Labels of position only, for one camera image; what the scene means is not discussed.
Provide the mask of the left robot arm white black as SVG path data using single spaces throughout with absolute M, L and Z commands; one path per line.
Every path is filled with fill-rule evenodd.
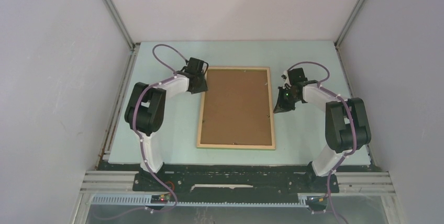
M 164 121 L 166 101 L 182 93 L 199 94 L 208 91 L 206 72 L 209 64 L 197 58 L 185 61 L 179 71 L 151 85 L 134 85 L 124 120 L 136 134 L 142 156 L 141 168 L 148 173 L 145 184 L 153 191 L 165 186 L 165 176 L 159 173 L 164 164 L 156 133 Z

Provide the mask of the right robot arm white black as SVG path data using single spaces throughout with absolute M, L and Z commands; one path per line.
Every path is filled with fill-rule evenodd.
M 302 68 L 287 70 L 281 76 L 284 84 L 278 88 L 275 114 L 295 110 L 298 102 L 315 105 L 325 114 L 326 146 L 308 166 L 305 186 L 317 192 L 326 184 L 325 176 L 333 173 L 348 156 L 371 141 L 371 130 L 364 101 L 345 99 L 309 80 Z

